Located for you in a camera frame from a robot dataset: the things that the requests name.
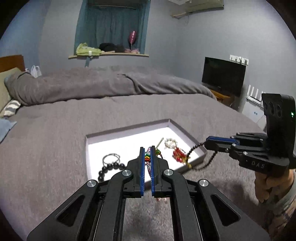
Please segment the person's right hand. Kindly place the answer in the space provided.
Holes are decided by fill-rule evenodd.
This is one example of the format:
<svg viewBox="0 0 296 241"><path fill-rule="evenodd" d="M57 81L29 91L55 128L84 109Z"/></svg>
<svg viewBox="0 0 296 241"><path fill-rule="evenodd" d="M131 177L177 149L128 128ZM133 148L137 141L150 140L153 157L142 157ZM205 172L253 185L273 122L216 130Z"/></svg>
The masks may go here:
<svg viewBox="0 0 296 241"><path fill-rule="evenodd" d="M267 201L272 192L281 199L289 192L293 181L293 169L286 170L284 174L278 178L268 177L266 174L255 172L255 196L260 203Z"/></svg>

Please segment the right forearm patterned sleeve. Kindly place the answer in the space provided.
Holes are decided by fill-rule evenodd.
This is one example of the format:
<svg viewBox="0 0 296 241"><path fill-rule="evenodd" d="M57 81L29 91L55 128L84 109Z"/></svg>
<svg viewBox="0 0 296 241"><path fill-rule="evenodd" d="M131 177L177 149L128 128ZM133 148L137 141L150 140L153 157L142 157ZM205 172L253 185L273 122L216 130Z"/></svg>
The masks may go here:
<svg viewBox="0 0 296 241"><path fill-rule="evenodd" d="M271 193L266 201L271 218L267 230L272 240L295 240L295 170L289 192L281 199Z"/></svg>

